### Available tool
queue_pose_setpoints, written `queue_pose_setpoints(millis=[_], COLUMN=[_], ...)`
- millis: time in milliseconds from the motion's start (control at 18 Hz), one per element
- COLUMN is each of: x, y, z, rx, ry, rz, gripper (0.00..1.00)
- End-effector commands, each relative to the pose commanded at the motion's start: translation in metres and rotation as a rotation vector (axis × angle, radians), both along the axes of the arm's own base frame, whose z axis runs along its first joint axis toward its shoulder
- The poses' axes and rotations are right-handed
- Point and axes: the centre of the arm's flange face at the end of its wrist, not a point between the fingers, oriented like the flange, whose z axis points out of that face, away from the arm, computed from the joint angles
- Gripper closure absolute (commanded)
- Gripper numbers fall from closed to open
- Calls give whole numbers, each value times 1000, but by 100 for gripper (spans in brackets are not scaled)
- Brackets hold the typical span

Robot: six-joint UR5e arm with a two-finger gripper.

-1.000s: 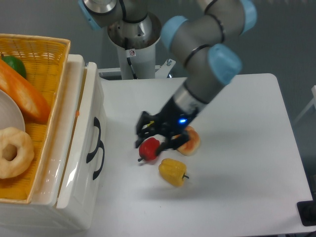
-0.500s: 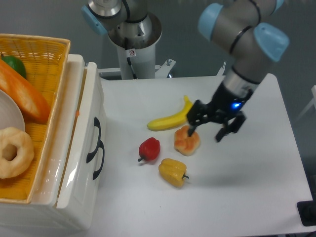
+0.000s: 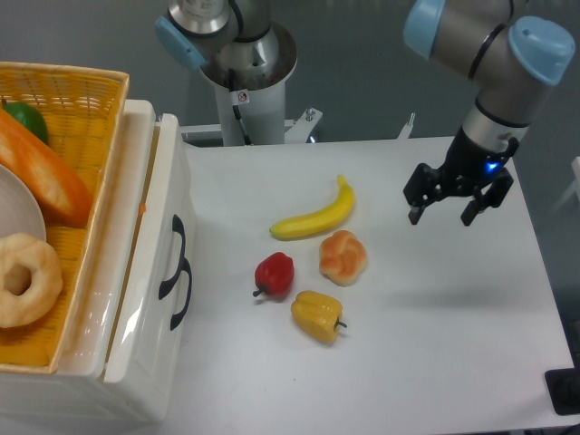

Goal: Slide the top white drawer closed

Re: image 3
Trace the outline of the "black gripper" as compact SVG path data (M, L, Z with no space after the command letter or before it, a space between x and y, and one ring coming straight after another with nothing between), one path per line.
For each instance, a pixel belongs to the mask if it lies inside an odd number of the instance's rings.
M407 181L403 195L410 206L409 221L417 225L427 207L449 196L472 196L460 216L464 226L487 208L499 208L514 182L505 165L518 147L519 140L509 137L503 151L488 150L460 128L439 169L420 163Z

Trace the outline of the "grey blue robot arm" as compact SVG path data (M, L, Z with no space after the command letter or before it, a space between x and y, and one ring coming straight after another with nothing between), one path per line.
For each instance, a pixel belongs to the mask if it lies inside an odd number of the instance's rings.
M511 188L508 161L575 53L566 29L523 16L520 6L418 1L409 12L404 42L479 87L442 165L418 165L404 187L411 223L431 204L463 197L461 219L469 225ZM297 50L267 1L171 1L155 31L175 61L213 84L225 145L288 141L285 83Z

